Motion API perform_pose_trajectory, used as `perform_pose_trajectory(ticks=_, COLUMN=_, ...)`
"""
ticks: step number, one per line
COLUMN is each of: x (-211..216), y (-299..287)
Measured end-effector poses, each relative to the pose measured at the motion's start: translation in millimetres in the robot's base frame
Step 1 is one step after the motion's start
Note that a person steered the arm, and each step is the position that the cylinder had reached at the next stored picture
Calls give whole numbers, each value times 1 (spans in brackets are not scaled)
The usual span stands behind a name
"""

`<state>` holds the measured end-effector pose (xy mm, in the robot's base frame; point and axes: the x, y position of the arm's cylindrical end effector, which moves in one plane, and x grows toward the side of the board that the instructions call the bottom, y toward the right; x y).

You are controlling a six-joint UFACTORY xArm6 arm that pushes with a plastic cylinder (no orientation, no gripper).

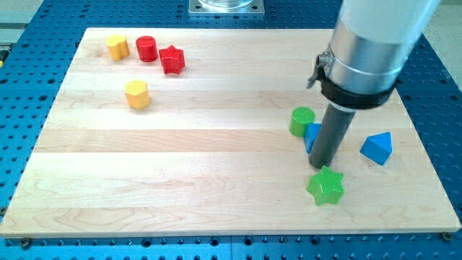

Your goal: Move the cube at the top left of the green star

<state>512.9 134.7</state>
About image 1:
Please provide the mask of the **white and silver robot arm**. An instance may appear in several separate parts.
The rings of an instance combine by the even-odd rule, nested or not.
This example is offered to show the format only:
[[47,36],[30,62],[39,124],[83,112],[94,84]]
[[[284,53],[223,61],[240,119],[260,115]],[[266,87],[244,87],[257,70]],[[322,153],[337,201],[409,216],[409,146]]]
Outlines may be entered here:
[[321,83],[333,107],[376,108],[392,94],[439,0],[344,0],[327,49],[308,84]]

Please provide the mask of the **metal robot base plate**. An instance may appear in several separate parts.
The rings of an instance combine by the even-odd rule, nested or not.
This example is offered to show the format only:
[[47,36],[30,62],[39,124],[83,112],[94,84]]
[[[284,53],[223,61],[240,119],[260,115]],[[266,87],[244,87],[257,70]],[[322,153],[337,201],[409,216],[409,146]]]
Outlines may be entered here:
[[191,16],[264,15],[264,0],[189,0]]

